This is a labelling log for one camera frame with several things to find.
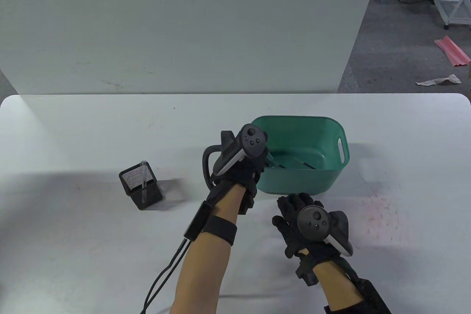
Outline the person's left hand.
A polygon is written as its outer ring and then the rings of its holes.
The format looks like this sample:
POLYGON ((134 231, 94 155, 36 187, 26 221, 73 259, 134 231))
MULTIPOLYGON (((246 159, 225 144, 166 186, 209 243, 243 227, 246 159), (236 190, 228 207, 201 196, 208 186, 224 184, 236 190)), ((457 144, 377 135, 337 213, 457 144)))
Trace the person's left hand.
POLYGON ((265 147, 260 156, 254 159, 246 156, 242 161, 237 161, 224 174, 211 176, 210 181, 215 185, 220 181, 240 184, 246 188, 244 198, 253 199, 257 194, 257 183, 265 170, 268 154, 269 149, 265 147))

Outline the person's right hand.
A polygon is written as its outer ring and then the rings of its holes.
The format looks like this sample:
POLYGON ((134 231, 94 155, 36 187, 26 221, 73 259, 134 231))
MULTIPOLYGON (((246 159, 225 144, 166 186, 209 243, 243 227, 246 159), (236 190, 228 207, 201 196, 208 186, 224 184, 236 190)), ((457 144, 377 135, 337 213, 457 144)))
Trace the person's right hand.
POLYGON ((349 222, 343 211, 328 212, 320 201, 306 193, 281 196, 276 201, 281 215, 272 224, 283 237, 288 258, 299 257, 310 267, 351 257, 349 222))

